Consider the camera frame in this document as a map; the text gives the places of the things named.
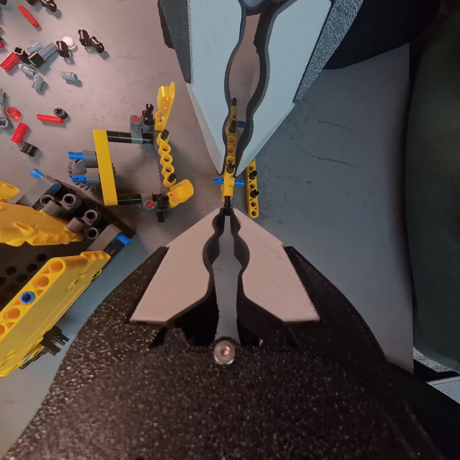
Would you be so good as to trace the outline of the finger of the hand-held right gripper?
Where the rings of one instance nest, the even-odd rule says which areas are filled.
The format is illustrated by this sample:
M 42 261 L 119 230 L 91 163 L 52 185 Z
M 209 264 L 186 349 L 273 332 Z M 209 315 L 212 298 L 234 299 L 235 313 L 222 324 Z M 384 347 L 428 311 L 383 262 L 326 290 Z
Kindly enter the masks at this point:
M 221 174 L 227 154 L 230 69 L 243 38 L 245 6 L 238 0 L 191 0 L 187 14 L 191 65 L 187 89 L 208 153 Z
M 271 1 L 259 17 L 254 45 L 259 81 L 247 104 L 236 149 L 236 175 L 257 156 L 286 116 L 331 8 L 328 0 Z

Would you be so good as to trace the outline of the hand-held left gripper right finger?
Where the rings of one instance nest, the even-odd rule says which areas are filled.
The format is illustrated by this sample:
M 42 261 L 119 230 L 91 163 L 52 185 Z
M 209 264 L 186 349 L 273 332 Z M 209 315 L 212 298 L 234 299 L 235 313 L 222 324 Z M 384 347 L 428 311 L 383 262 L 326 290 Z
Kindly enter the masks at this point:
M 241 265 L 237 315 L 241 323 L 320 321 L 285 245 L 247 215 L 230 215 L 234 255 Z

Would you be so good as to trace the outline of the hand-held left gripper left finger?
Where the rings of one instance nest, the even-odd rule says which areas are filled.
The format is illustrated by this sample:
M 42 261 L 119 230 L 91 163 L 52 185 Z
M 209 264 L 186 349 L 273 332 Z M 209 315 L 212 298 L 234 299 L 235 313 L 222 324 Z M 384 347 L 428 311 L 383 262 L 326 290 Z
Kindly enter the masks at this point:
M 167 245 L 130 322 L 172 322 L 204 302 L 214 287 L 223 209 L 217 208 Z

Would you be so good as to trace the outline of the yellow lego panel with pins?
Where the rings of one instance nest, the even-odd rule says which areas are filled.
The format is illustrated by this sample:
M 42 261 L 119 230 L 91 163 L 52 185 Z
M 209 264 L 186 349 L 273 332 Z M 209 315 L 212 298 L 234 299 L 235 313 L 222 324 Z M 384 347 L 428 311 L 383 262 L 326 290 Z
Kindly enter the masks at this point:
M 215 178 L 215 184 L 221 186 L 221 200 L 224 202 L 231 201 L 234 194 L 235 186 L 243 186 L 243 181 L 235 179 L 236 172 L 236 143 L 237 143 L 237 128 L 238 128 L 238 109 L 237 98 L 232 98 L 230 107 L 230 117 L 227 121 L 225 133 L 227 139 L 227 153 L 224 162 L 223 173 L 219 178 Z

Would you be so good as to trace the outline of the yellow lego beam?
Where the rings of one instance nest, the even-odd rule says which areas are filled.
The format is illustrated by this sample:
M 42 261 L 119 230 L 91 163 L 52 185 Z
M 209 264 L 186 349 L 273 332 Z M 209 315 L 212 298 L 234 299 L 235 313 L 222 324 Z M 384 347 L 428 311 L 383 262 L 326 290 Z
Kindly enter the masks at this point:
M 255 219 L 259 216 L 257 169 L 256 161 L 253 159 L 245 169 L 247 214 Z

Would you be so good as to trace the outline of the lego axle and gear assembly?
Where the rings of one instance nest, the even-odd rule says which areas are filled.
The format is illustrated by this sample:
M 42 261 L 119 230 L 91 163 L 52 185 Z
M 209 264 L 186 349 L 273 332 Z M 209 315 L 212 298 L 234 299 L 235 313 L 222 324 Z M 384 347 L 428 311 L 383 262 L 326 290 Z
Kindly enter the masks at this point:
M 187 202 L 194 194 L 191 181 L 178 181 L 173 166 L 172 148 L 167 121 L 175 100 L 176 85 L 161 86 L 157 110 L 147 104 L 141 116 L 130 117 L 130 131 L 93 130 L 95 151 L 69 152 L 72 160 L 71 179 L 75 184 L 100 187 L 106 206 L 139 205 L 145 212 L 154 212 L 160 223 L 168 210 Z M 156 148 L 161 190 L 158 194 L 137 194 L 123 198 L 117 191 L 110 143 L 149 145 Z

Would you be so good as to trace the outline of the yellow lego robot body model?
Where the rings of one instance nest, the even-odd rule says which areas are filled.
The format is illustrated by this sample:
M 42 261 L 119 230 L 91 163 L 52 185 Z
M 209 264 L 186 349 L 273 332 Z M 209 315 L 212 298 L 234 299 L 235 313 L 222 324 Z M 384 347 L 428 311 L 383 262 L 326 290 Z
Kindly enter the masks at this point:
M 30 174 L 26 192 L 1 182 L 1 377 L 61 350 L 57 323 L 135 235 L 78 188 Z

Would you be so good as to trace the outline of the pile of small lego pins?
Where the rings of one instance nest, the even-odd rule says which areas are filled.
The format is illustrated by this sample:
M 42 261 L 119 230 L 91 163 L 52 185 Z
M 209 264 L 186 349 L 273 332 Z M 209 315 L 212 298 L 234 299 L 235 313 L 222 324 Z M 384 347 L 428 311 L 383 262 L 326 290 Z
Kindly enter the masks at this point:
M 39 2 L 43 8 L 52 13 L 56 13 L 57 4 L 55 1 L 27 1 L 27 3 L 31 6 L 35 5 L 37 2 Z M 32 26 L 40 28 L 40 24 L 36 18 L 23 5 L 18 5 L 17 8 Z M 99 54 L 105 53 L 103 43 L 95 36 L 90 36 L 89 32 L 85 29 L 79 29 L 78 35 L 79 42 L 85 49 L 93 49 Z M 69 60 L 72 58 L 72 51 L 76 48 L 77 45 L 69 36 L 65 36 L 61 40 L 51 42 L 47 46 L 42 46 L 38 42 L 33 43 L 28 48 L 17 46 L 14 48 L 13 52 L 1 62 L 1 68 L 6 72 L 10 72 L 17 67 L 20 72 L 23 72 L 32 79 L 32 88 L 36 92 L 41 92 L 44 80 L 38 73 L 38 69 L 55 54 L 60 55 L 63 59 Z M 72 72 L 61 72 L 61 76 L 66 81 L 78 81 L 77 76 Z M 15 107 L 6 107 L 5 97 L 5 92 L 1 89 L 1 129 L 7 130 L 11 126 L 11 119 L 20 119 L 22 114 Z M 41 122 L 52 124 L 62 124 L 66 118 L 68 118 L 68 113 L 62 108 L 55 108 L 53 116 L 42 114 L 37 115 L 37 119 Z M 14 131 L 11 141 L 22 146 L 20 152 L 23 152 L 30 157 L 35 157 L 39 149 L 24 141 L 24 137 L 27 134 L 28 129 L 29 127 L 26 124 L 19 123 Z

